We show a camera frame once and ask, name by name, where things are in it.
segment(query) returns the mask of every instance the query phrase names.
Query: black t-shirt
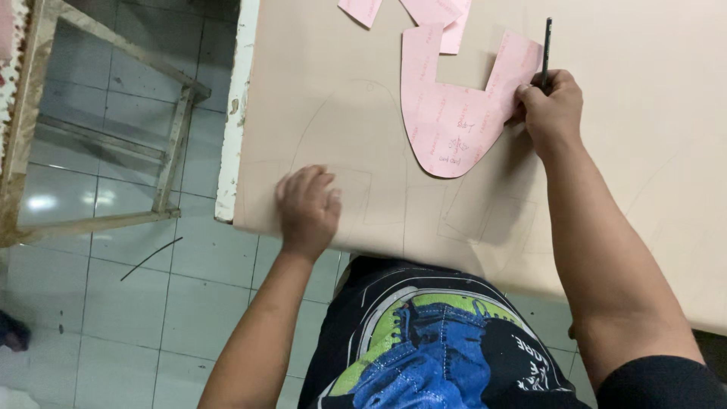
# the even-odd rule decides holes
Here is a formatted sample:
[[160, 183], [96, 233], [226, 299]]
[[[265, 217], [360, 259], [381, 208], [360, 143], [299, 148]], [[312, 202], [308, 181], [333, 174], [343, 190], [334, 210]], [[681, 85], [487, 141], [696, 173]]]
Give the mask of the black t-shirt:
[[[646, 357], [602, 408], [727, 408], [698, 362]], [[356, 258], [321, 326], [299, 408], [587, 408], [515, 307], [459, 271]]]

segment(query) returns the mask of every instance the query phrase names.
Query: forearm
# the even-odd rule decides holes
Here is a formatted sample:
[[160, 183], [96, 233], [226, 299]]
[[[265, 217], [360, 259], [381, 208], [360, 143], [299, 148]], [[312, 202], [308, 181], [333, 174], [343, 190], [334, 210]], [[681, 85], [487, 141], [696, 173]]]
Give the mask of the forearm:
[[545, 156], [553, 250], [574, 333], [595, 384], [628, 360], [700, 360], [690, 327], [648, 248], [581, 145]]
[[200, 408], [274, 408], [313, 262], [278, 255], [209, 377]]

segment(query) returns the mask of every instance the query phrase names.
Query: tiled floor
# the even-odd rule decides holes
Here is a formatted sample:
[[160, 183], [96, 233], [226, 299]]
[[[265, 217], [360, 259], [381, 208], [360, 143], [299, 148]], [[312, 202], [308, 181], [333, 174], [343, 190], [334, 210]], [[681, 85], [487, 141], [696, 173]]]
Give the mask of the tiled floor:
[[[177, 220], [10, 250], [0, 307], [29, 322], [30, 351], [0, 349], [0, 384], [43, 408], [194, 408], [227, 337], [280, 242], [213, 220], [235, 23], [231, 0], [69, 1], [212, 88], [196, 106], [170, 201]], [[106, 43], [59, 25], [41, 111], [164, 147], [179, 85]], [[61, 221], [150, 208], [159, 164], [39, 126], [20, 215]], [[123, 282], [154, 250], [161, 251]], [[348, 254], [327, 250], [306, 288], [280, 408], [294, 408], [336, 278]], [[567, 306], [512, 297], [563, 372], [593, 404]]]

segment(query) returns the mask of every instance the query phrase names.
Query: finger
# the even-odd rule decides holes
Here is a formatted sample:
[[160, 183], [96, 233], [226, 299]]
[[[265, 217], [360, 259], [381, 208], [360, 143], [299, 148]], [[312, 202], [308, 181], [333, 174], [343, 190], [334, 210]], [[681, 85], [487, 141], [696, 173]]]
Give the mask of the finger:
[[[542, 75], [542, 72], [535, 74], [535, 76], [533, 76], [533, 80], [530, 83], [540, 86], [542, 83]], [[547, 87], [552, 88], [554, 91], [574, 84], [576, 84], [576, 79], [568, 70], [547, 71]]]
[[313, 178], [308, 186], [308, 190], [305, 192], [306, 197], [312, 200], [318, 200], [321, 205], [326, 204], [326, 195], [324, 190], [334, 179], [336, 175], [332, 173], [324, 173]]
[[320, 164], [314, 164], [306, 167], [305, 170], [303, 170], [300, 175], [298, 175], [298, 180], [296, 180], [293, 194], [305, 195], [305, 192], [308, 191], [308, 186], [310, 185], [310, 182], [316, 176], [325, 172], [326, 167]]
[[308, 189], [310, 180], [319, 173], [322, 173], [320, 165], [312, 164], [301, 168], [288, 182], [288, 187], [285, 192], [286, 195], [290, 195], [291, 197], [301, 197]]
[[341, 217], [341, 189], [332, 189], [330, 192], [328, 192], [328, 199], [326, 200], [326, 211], [331, 215], [331, 217], [336, 219], [336, 222]]
[[299, 183], [301, 175], [309, 168], [308, 166], [301, 167], [295, 173], [288, 177], [288, 183], [285, 186], [285, 196], [292, 196], [295, 186]]
[[525, 121], [525, 114], [527, 114], [527, 111], [525, 109], [525, 105], [522, 103], [519, 103], [517, 107], [515, 107], [515, 111], [513, 112], [513, 116], [508, 119], [505, 124], [507, 125], [508, 122], [511, 124], [519, 124], [521, 122]]
[[518, 86], [515, 91], [515, 95], [523, 101], [525, 109], [527, 110], [547, 101], [547, 97], [543, 94], [543, 91], [541, 91], [538, 87], [533, 87], [532, 85], [522, 84]]
[[277, 203], [282, 202], [285, 197], [285, 186], [288, 184], [288, 180], [290, 180], [290, 173], [283, 176], [275, 187], [275, 200]]

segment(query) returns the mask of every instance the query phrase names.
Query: hand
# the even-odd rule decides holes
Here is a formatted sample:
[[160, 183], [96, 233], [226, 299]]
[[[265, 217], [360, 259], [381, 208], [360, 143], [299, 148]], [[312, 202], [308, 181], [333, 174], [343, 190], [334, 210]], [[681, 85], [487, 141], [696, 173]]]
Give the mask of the hand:
[[323, 165], [303, 167], [276, 186], [276, 203], [283, 229], [281, 252], [302, 255], [315, 263], [338, 230], [341, 191], [326, 192], [335, 175]]
[[[532, 83], [539, 84], [541, 75], [536, 74]], [[525, 125], [535, 151], [543, 159], [563, 147], [582, 147], [581, 89], [566, 70], [549, 70], [548, 79], [548, 95], [532, 85], [521, 85], [515, 92], [525, 105]]]

